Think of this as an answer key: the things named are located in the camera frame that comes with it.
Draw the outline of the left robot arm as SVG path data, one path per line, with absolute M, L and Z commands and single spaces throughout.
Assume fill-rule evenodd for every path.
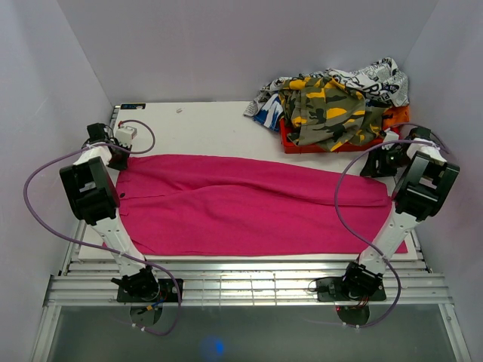
M 87 127 L 88 140 L 72 165 L 60 169 L 60 178 L 75 217 L 86 222 L 109 249 L 120 277 L 112 282 L 128 296 L 152 301 L 160 283 L 152 267 L 135 247 L 119 214 L 120 196 L 108 169 L 126 170 L 137 129 L 120 124 L 114 131 L 101 123 Z

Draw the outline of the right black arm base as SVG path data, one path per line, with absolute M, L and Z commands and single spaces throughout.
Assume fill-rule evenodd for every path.
M 383 285 L 372 288 L 349 281 L 344 277 L 324 277 L 315 280 L 315 291 L 319 302 L 360 302 L 368 299 L 370 302 L 386 300 Z

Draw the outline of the pink trousers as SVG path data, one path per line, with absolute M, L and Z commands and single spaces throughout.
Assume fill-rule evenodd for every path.
M 357 254 L 391 209 L 374 179 L 246 158 L 131 158 L 115 187 L 131 240 L 154 256 Z

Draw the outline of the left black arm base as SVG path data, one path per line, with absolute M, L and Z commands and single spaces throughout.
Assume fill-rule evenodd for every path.
M 159 300 L 164 302 L 177 302 L 177 291 L 183 294 L 184 280 L 182 278 L 176 279 L 178 287 L 170 278 L 158 279 L 158 295 L 152 299 L 143 299 L 139 296 L 130 296 L 122 288 L 118 288 L 117 296 L 115 300 L 120 303 L 154 303 Z

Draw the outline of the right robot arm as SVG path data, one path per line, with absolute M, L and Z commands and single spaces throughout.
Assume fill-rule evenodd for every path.
M 460 173 L 443 157 L 442 149 L 430 129 L 416 126 L 402 140 L 387 130 L 384 141 L 368 150 L 361 176 L 391 177 L 401 168 L 404 171 L 392 191 L 386 221 L 342 276 L 345 297 L 368 300 L 381 292 L 387 262 L 416 226 L 440 211 Z

